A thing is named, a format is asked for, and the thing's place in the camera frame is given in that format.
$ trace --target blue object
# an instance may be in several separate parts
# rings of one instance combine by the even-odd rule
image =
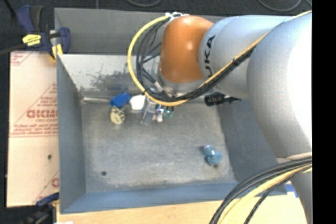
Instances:
[[[110,101],[111,106],[116,106],[118,109],[122,108],[131,100],[131,96],[128,92],[119,93],[115,97],[113,97]]]
[[[212,148],[211,145],[206,145],[206,146],[203,147],[203,153],[206,157],[208,157],[208,156],[214,155],[215,151],[214,151],[214,149]]]
[[[211,166],[216,166],[220,163],[222,160],[223,155],[221,152],[215,152],[214,155],[207,156],[206,161],[211,165]]]
[[[43,207],[45,205],[48,205],[50,204],[51,202],[53,201],[56,201],[59,199],[59,193],[54,193],[54,194],[51,194],[41,200],[39,200],[37,203],[36,203],[36,206],[37,207]]]

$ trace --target yellow cable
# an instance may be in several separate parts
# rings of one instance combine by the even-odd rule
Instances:
[[[253,197],[255,197],[256,195],[260,194],[261,192],[263,192],[264,190],[280,183],[281,181],[283,181],[285,178],[287,178],[290,175],[295,174],[296,172],[299,172],[301,170],[307,169],[311,166],[311,164],[305,165],[301,168],[297,168],[294,170],[291,170],[289,172],[283,173],[275,178],[272,178],[271,180],[266,181],[265,183],[261,184],[259,187],[255,188],[254,190],[250,191],[248,194],[246,194],[244,197],[242,197],[240,200],[238,200],[237,202],[235,202],[235,204],[233,204],[227,211],[224,211],[218,221],[218,223],[220,224],[226,224],[229,223],[230,221],[230,217],[232,216],[232,214],[234,213],[235,210],[237,210],[239,207],[241,207],[244,204],[247,204],[248,201],[250,201]]]

